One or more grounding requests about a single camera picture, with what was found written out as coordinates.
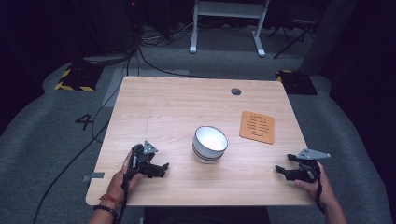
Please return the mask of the white bowl with dark stripes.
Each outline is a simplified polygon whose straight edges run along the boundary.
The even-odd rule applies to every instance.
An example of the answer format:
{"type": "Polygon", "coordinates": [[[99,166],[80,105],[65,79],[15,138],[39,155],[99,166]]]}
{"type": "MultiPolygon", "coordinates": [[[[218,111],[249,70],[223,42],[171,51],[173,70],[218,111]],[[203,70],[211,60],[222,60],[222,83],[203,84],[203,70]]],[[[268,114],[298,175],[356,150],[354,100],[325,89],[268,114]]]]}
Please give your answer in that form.
{"type": "Polygon", "coordinates": [[[225,134],[213,126],[198,127],[192,139],[195,158],[206,164],[216,163],[223,156],[228,145],[225,134]]]}

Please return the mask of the white desk frame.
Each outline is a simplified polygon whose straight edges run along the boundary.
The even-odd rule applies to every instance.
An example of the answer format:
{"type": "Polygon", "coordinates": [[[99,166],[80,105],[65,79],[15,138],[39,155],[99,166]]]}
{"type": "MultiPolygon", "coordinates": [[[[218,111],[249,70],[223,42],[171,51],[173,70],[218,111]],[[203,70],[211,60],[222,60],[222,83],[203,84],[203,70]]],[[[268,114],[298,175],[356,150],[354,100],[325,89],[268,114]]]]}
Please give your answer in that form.
{"type": "Polygon", "coordinates": [[[251,32],[251,35],[258,55],[260,57],[264,57],[266,53],[260,40],[260,34],[264,19],[266,17],[269,2],[270,0],[263,0],[262,3],[251,4],[194,0],[190,53],[194,54],[197,51],[198,18],[200,16],[214,16],[227,18],[257,19],[257,28],[251,32]]]}

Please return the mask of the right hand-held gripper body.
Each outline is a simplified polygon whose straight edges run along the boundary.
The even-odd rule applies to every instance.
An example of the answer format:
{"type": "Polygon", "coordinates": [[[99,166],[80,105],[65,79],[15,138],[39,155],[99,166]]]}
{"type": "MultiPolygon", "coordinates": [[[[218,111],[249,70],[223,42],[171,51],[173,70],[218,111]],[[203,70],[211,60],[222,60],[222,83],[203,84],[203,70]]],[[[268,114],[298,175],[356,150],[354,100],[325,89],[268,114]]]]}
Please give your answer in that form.
{"type": "Polygon", "coordinates": [[[310,148],[303,149],[296,156],[301,172],[299,180],[308,183],[313,183],[318,180],[320,178],[318,160],[329,159],[330,157],[330,153],[320,152],[310,148]]]}

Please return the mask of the orange square coaster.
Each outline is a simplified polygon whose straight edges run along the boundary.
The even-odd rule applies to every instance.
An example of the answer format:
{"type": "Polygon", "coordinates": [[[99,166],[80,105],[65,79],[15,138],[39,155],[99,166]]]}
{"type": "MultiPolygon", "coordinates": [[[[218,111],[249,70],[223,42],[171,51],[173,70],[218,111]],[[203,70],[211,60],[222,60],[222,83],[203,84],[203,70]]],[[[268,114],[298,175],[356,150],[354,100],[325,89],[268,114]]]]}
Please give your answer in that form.
{"type": "Polygon", "coordinates": [[[263,114],[243,111],[239,135],[272,145],[275,142],[275,119],[263,114]]]}

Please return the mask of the black yellow striped base plate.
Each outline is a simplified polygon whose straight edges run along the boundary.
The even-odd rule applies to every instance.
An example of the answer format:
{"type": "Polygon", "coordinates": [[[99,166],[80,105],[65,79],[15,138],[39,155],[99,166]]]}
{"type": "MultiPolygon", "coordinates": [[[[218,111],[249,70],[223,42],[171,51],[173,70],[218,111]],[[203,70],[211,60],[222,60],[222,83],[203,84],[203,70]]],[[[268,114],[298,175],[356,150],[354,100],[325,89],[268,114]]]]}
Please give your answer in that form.
{"type": "Polygon", "coordinates": [[[75,67],[69,65],[56,84],[55,90],[96,91],[96,85],[103,70],[103,66],[75,67]]]}
{"type": "Polygon", "coordinates": [[[300,71],[279,70],[276,81],[283,84],[287,94],[317,95],[310,77],[300,71]]]}

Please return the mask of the person's right hand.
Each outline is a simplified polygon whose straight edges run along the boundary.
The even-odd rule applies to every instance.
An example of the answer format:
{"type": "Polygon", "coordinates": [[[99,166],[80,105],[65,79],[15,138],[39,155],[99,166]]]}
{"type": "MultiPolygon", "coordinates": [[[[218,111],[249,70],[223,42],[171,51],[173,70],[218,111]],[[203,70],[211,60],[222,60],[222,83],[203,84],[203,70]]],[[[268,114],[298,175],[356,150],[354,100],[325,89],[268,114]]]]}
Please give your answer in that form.
{"type": "Polygon", "coordinates": [[[323,165],[320,163],[320,178],[314,183],[304,182],[302,180],[294,180],[294,185],[305,190],[315,201],[319,204],[319,207],[324,211],[324,206],[327,203],[338,202],[335,193],[332,188],[332,184],[327,176],[323,165]]]}

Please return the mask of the grey curtain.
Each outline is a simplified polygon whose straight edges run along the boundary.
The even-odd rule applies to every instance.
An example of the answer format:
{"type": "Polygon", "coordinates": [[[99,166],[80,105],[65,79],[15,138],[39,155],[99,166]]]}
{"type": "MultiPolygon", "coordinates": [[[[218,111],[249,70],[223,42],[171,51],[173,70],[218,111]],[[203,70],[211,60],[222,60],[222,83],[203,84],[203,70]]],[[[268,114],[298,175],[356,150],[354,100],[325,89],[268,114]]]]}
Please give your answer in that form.
{"type": "Polygon", "coordinates": [[[345,29],[358,0],[331,0],[300,66],[300,71],[315,76],[324,68],[345,29]]]}

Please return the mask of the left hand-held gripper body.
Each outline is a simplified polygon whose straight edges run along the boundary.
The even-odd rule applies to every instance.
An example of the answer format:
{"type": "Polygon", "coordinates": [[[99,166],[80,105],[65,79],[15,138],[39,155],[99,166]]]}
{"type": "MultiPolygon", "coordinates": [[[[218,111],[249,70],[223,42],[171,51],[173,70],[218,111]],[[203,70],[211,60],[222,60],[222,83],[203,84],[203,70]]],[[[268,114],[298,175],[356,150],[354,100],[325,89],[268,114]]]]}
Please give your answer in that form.
{"type": "Polygon", "coordinates": [[[132,148],[130,171],[133,174],[142,174],[144,170],[152,170],[154,164],[151,163],[151,160],[157,151],[158,149],[148,141],[135,145],[132,148]]]}

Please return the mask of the grey tape piece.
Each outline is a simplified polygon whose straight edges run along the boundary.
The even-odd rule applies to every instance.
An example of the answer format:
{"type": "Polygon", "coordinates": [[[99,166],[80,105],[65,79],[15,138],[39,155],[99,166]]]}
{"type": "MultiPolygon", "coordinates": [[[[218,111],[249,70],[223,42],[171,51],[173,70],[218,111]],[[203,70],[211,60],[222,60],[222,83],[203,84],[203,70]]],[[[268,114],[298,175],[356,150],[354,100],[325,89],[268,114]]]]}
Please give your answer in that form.
{"type": "Polygon", "coordinates": [[[105,173],[91,173],[82,177],[83,182],[90,182],[94,178],[104,178],[105,173]]]}

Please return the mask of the grey round stand base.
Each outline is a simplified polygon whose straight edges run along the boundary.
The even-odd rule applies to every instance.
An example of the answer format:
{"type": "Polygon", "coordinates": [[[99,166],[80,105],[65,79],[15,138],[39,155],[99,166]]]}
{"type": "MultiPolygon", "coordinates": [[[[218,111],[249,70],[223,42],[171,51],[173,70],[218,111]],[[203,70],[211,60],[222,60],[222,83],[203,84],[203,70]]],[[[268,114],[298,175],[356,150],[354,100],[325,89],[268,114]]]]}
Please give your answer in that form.
{"type": "Polygon", "coordinates": [[[129,53],[105,53],[92,56],[86,56],[82,59],[84,65],[91,66],[108,66],[122,63],[130,58],[129,53]]]}

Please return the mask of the person's left hand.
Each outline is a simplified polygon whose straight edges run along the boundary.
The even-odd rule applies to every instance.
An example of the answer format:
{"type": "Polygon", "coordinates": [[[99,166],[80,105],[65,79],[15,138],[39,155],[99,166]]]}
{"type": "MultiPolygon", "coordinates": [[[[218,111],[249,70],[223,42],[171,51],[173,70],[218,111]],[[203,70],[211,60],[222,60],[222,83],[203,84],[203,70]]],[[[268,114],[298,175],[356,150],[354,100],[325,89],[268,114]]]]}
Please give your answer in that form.
{"type": "MultiPolygon", "coordinates": [[[[121,185],[123,183],[123,178],[128,171],[130,159],[131,159],[131,152],[129,152],[127,157],[125,158],[121,166],[121,169],[113,175],[106,190],[106,195],[114,198],[118,204],[122,204],[124,202],[125,193],[121,185]]],[[[129,187],[127,190],[128,193],[132,193],[134,191],[134,188],[137,186],[138,182],[142,177],[143,177],[142,174],[137,174],[130,180],[129,187]]]]}

